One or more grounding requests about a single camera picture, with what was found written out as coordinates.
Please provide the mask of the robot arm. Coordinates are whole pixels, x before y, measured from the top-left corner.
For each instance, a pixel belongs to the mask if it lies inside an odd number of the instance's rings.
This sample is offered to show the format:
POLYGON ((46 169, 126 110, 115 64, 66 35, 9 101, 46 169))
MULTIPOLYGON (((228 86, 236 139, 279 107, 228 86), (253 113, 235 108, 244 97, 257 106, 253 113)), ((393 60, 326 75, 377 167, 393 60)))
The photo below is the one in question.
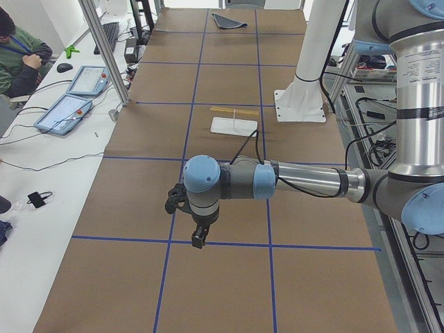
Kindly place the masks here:
POLYGON ((346 197, 423 234, 443 232, 443 2, 360 1, 356 39, 386 43, 397 56, 395 163, 386 171, 346 171, 193 157, 184 167, 182 192, 184 211, 196 222, 194 247, 205 245, 220 200, 265 199, 276 189, 346 197))

